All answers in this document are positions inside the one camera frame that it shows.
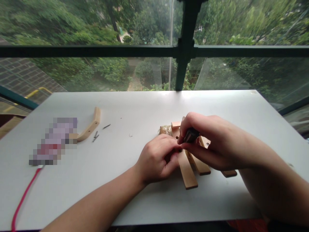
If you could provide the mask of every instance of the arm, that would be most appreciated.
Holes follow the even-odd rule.
[[[208,149],[183,143],[193,127],[211,140]],[[217,170],[239,169],[262,213],[282,222],[309,226],[309,184],[268,145],[218,116],[189,113],[182,121],[178,143]]]
[[[85,196],[42,231],[106,231],[140,191],[149,183],[168,178],[178,167],[180,148],[168,135],[151,140],[133,167]]]

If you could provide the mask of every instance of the left hand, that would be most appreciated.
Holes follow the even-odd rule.
[[[148,142],[134,165],[145,184],[167,179],[179,166],[178,154],[181,146],[170,135],[161,134]]]

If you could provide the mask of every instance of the brick wall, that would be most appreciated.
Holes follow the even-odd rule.
[[[9,43],[0,37],[0,45]],[[0,58],[0,85],[24,97],[40,87],[51,92],[66,92],[61,85],[26,58]],[[49,96],[50,93],[40,90],[29,99],[40,104]]]

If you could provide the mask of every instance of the hand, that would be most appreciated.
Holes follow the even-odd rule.
[[[208,149],[195,143],[183,143],[190,127],[211,141]],[[188,113],[181,123],[177,142],[196,158],[221,171],[263,165],[271,155],[277,156],[261,140],[216,115]]]
[[[179,166],[179,149],[176,139],[166,134],[148,142],[134,166],[142,181],[149,184],[167,179]]]

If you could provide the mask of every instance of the screwdriver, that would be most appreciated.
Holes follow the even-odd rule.
[[[193,143],[199,136],[200,136],[200,133],[193,127],[190,127],[187,130],[187,133],[183,139],[183,142]]]

